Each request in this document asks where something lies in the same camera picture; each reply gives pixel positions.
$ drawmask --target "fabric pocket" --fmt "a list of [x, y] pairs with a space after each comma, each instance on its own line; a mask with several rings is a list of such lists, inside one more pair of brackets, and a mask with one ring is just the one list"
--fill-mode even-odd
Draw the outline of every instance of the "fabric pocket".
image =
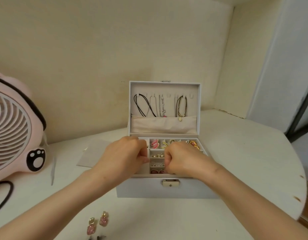
[[196, 116], [182, 117], [141, 117], [132, 115], [132, 133], [196, 133]]

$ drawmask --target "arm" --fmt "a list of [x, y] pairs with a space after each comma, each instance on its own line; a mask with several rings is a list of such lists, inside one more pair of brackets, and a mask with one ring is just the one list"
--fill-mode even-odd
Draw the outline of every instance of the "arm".
[[221, 197], [254, 239], [308, 239], [307, 228], [191, 145], [174, 142], [168, 146], [165, 165], [168, 173], [203, 181]]
[[148, 162], [146, 142], [123, 137], [74, 182], [0, 228], [0, 239], [54, 239], [85, 206], [132, 176]]

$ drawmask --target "pink drop earring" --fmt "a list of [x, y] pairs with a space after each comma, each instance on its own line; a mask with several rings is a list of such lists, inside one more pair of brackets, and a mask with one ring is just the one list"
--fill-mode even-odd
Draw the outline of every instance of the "pink drop earring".
[[88, 221], [89, 226], [87, 227], [87, 232], [86, 232], [87, 235], [92, 235], [95, 233], [96, 224], [94, 224], [94, 222], [95, 222], [94, 217], [90, 218], [90, 220]]
[[100, 225], [106, 227], [108, 223], [109, 223], [109, 214], [106, 211], [104, 211], [100, 217]]

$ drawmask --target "white table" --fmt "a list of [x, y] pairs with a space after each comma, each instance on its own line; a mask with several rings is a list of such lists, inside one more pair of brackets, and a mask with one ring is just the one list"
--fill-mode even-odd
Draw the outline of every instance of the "white table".
[[[200, 130], [200, 139], [216, 161], [294, 219], [300, 216], [306, 199], [304, 170], [282, 132], [217, 110], [202, 111]], [[11, 176], [15, 190], [0, 210], [0, 226], [86, 170], [76, 163], [89, 141], [114, 141], [126, 133], [118, 129], [52, 144], [58, 160], [54, 185], [50, 163], [36, 175]], [[8, 186], [0, 186], [0, 202], [7, 192]], [[104, 210], [110, 214], [109, 224], [98, 226], [97, 233], [110, 240], [252, 239], [220, 199], [117, 198], [115, 189], [82, 210], [56, 239], [87, 239], [88, 219], [99, 218]]]

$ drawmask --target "fan grille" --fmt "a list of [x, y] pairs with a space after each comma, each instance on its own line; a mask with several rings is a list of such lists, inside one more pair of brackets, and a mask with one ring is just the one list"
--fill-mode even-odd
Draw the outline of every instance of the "fan grille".
[[0, 170], [24, 151], [30, 136], [30, 118], [24, 108], [0, 92]]

